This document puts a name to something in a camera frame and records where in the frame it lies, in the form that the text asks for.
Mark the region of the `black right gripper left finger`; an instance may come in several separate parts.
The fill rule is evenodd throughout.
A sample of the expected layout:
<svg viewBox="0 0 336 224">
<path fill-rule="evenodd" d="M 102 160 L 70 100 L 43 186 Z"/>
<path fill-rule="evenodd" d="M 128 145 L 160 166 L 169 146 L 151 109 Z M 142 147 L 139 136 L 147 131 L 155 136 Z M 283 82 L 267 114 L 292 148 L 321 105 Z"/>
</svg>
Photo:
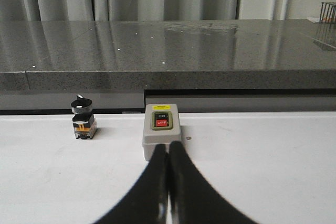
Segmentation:
<svg viewBox="0 0 336 224">
<path fill-rule="evenodd" d="M 125 196 L 96 223 L 166 223 L 167 152 L 163 144 Z"/>
</svg>

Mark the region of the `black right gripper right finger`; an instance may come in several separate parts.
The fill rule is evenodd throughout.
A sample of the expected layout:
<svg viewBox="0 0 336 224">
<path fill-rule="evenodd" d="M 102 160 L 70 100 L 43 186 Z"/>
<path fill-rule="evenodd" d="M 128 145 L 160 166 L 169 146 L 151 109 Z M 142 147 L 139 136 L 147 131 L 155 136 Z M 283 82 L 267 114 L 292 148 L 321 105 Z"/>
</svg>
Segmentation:
<svg viewBox="0 0 336 224">
<path fill-rule="evenodd" d="M 173 223 L 255 223 L 210 185 L 181 142 L 170 144 L 169 161 Z"/>
</svg>

